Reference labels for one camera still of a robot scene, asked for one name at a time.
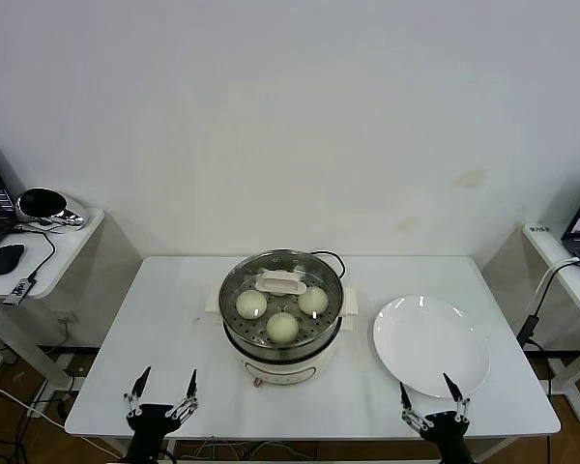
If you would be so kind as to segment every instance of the white plate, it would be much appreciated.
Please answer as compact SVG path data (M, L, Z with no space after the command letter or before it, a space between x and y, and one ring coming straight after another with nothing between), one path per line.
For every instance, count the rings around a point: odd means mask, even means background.
M387 304L376 316L374 343L391 374L430 396L451 398L443 372L466 395L490 370L485 336L466 314L433 297L409 296Z

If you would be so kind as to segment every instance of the wooden floor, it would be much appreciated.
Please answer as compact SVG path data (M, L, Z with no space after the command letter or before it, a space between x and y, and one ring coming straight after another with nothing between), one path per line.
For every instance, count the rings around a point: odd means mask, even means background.
M71 365L75 375L85 375L94 357L77 356ZM545 377L543 362L537 362L536 372L540 378ZM13 365L5 365L0 370L0 388L10 392L24 401L30 399L32 392L40 384L42 378L29 365L18 361ZM580 422L571 413L567 402L562 397L554 398L554 406L563 425L559 434L551 439L553 464L580 464ZM15 429L21 417L22 408L0 397L0 440L11 442ZM56 411L56 403L48 407L48 414L56 421L63 422ZM28 427L23 440L28 463L72 463L72 464L102 464L111 462L111 456L93 448L89 444L71 437L58 427L42 419L34 419ZM254 449L254 443L243 443L234 448L225 444L202 444L200 442L181 442L176 448L177 456L205 456L216 459L234 460L236 456L258 460L301 460L283 448L264 447ZM290 442L297 450L311 459L317 460L371 460L371 459L426 459L437 458L434 447L425 442ZM0 463L8 462L12 457L14 447L0 444ZM520 439L509 448L501 451L488 464L544 464L546 463L545 438Z

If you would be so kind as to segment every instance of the steamed bun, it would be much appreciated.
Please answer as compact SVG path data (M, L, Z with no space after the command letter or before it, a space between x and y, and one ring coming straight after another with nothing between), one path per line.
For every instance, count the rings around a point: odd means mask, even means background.
M322 314L329 306L329 297L320 287L308 287L305 293L299 296L299 309L312 316Z
M290 343L299 334L299 323L291 314L279 312L267 322L267 334L273 343Z
M257 319L267 310L267 299L257 290L247 290L236 299L236 310L244 319Z

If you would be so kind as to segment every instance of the white wall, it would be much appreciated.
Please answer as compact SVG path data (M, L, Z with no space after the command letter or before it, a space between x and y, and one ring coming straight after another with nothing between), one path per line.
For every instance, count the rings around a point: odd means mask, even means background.
M580 199L580 0L2 0L0 154L141 256L483 266Z

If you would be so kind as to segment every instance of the wall stain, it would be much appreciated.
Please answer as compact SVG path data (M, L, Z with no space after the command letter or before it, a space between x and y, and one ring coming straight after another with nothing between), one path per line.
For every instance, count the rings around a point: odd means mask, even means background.
M419 219L416 217L406 217L395 225L398 232L412 232L419 224Z
M453 181L453 184L466 189L476 189L485 183L487 177L486 169L474 169L464 172L460 177Z

